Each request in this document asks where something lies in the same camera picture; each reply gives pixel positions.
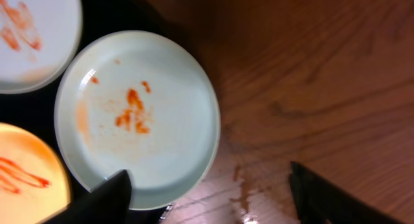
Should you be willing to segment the pale plate with sauce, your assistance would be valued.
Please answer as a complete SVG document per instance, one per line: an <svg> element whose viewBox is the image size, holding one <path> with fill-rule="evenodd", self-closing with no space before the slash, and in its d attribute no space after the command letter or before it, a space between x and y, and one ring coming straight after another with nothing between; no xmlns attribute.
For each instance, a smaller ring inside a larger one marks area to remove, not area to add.
<svg viewBox="0 0 414 224"><path fill-rule="evenodd" d="M86 190L126 170L130 209L152 210L207 174L221 123L213 86L188 51L127 30L93 41L71 62L54 127L65 164Z"/></svg>

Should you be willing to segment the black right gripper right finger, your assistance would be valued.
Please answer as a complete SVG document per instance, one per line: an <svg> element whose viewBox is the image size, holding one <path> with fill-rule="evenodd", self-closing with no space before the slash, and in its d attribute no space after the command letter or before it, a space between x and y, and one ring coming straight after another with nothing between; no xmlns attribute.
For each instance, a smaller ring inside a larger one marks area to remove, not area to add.
<svg viewBox="0 0 414 224"><path fill-rule="evenodd" d="M401 224L351 196L304 165L292 161L289 184L301 224Z"/></svg>

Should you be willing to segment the yellow plate with sauce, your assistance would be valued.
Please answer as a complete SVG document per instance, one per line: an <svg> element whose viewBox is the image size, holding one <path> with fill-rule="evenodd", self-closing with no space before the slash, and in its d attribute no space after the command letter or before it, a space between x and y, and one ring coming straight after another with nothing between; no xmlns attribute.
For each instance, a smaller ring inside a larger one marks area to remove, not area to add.
<svg viewBox="0 0 414 224"><path fill-rule="evenodd" d="M1 223L41 223L67 208L67 173L50 146L31 132L1 124Z"/></svg>

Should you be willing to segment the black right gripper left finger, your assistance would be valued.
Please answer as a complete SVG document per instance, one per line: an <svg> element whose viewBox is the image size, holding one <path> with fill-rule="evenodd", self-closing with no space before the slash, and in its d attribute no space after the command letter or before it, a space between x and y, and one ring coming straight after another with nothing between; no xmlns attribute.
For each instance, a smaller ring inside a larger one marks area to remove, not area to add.
<svg viewBox="0 0 414 224"><path fill-rule="evenodd" d="M120 170L44 224L125 223L131 193L129 174Z"/></svg>

